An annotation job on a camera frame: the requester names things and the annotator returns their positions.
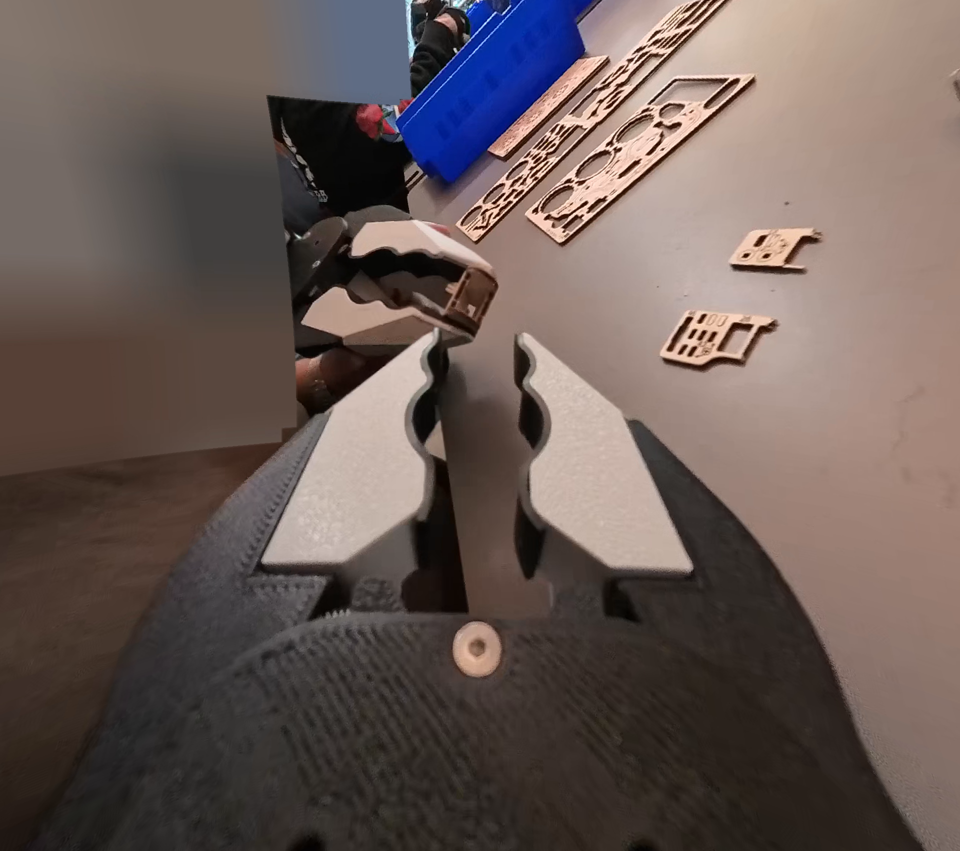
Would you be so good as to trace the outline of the grey desk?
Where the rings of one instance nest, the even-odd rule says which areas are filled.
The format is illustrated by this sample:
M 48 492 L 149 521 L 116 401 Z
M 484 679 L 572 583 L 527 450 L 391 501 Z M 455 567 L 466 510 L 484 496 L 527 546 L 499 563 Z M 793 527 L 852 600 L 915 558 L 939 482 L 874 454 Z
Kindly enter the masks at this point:
M 546 608 L 513 549 L 528 332 L 772 557 L 928 849 L 958 849 L 958 25 L 959 0 L 730 0 L 479 243 L 499 292 L 442 406 L 471 609 Z M 526 219 L 671 79 L 742 74 L 568 244 Z M 770 228 L 822 232 L 804 273 L 730 267 Z M 743 365 L 665 363 L 688 310 L 779 327 Z

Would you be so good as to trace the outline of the person's left hand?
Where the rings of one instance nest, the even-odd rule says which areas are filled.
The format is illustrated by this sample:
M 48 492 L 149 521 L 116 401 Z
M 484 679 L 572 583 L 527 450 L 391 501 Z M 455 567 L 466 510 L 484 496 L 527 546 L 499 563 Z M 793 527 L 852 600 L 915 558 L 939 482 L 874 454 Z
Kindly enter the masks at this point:
M 388 355 L 365 355 L 340 346 L 312 356 L 296 353 L 295 400 L 310 417 L 326 413 L 390 360 Z

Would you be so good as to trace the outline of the engraved solid plywood sheet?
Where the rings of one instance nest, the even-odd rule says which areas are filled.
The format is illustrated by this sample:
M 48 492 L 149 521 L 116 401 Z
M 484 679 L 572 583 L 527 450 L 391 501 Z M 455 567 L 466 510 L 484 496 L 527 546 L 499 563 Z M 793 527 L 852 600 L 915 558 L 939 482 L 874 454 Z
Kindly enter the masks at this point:
M 486 152 L 500 161 L 512 157 L 562 106 L 598 76 L 609 64 L 609 57 L 583 56 L 576 60 L 529 108 L 526 109 Z

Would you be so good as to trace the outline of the small slotted wooden plate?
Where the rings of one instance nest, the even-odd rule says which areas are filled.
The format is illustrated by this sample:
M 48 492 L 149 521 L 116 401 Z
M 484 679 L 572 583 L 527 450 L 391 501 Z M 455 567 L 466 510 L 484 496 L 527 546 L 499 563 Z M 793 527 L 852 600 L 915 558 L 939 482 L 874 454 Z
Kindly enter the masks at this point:
M 658 356 L 668 365 L 706 369 L 744 365 L 757 342 L 780 327 L 771 316 L 689 309 L 678 320 Z

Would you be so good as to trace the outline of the person's black printed clothing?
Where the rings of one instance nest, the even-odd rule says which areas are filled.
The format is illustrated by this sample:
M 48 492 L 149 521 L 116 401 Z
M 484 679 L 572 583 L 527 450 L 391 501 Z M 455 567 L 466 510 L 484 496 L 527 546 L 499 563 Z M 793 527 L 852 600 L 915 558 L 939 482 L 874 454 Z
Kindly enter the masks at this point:
M 288 230 L 379 206 L 409 213 L 412 156 L 381 106 L 275 95 L 267 104 Z

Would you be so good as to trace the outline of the long cut-out plywood sheet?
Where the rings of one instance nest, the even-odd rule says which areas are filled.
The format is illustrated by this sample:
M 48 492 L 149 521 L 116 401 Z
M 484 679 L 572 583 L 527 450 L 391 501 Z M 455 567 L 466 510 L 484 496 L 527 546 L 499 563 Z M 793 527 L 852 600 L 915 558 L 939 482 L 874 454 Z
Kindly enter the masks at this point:
M 515 160 L 462 216 L 459 230 L 475 244 L 482 241 L 729 1 L 689 0 L 665 15 L 570 113 Z

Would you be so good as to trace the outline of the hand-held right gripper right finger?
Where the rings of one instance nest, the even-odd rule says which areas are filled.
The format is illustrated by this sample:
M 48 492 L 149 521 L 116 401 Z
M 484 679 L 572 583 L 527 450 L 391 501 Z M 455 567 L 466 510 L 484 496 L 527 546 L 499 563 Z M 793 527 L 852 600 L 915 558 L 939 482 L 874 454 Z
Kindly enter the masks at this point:
M 623 412 L 528 332 L 513 342 L 514 546 L 540 581 L 685 580 L 693 562 Z

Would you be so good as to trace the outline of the small notched wooden plate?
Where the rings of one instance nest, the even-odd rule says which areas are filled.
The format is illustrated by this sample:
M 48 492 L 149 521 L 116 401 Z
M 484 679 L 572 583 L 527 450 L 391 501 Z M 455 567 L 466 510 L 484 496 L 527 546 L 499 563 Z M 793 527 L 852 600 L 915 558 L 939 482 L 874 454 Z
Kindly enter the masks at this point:
M 738 270 L 805 273 L 806 267 L 794 259 L 801 246 L 819 243 L 823 237 L 814 228 L 753 230 L 741 240 L 727 263 Z

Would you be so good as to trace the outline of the plywood sheet with round holes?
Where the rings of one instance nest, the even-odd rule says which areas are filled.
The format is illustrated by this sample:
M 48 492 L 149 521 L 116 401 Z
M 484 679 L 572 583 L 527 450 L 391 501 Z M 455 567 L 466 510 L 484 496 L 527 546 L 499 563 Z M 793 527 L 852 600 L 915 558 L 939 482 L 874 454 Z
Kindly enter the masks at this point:
M 622 121 L 525 213 L 566 245 L 716 115 L 756 84 L 754 73 L 680 75 Z

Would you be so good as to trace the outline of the small wooden box model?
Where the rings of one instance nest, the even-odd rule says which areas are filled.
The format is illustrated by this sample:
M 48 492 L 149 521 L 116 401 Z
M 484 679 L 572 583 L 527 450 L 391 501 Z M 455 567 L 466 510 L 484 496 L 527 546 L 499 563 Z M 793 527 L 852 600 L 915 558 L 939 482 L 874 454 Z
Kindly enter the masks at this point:
M 448 295 L 440 310 L 440 320 L 475 338 L 498 293 L 498 280 L 476 266 L 463 269 L 458 281 L 446 288 Z

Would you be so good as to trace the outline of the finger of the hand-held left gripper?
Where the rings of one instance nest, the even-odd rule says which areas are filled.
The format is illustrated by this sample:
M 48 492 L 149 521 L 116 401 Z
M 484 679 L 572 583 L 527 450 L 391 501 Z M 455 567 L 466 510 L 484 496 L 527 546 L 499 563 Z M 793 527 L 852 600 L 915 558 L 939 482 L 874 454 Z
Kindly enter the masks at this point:
M 447 303 L 462 279 L 469 297 L 498 293 L 494 268 L 438 225 L 392 206 L 351 211 L 344 220 L 349 235 L 345 262 L 392 297 L 418 293 Z
M 419 293 L 393 297 L 365 274 L 318 298 L 298 325 L 298 342 L 335 344 L 346 349 L 404 349 L 424 337 L 443 349 L 474 337 L 445 324 L 436 303 Z

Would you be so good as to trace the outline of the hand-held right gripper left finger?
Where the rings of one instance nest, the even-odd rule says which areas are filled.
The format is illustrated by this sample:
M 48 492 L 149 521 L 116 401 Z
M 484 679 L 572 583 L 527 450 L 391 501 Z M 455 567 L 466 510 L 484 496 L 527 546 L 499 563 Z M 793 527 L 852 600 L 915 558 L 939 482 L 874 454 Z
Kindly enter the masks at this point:
M 426 438 L 445 358 L 435 329 L 334 405 L 262 552 L 264 571 L 408 578 L 422 567 L 436 486 Z

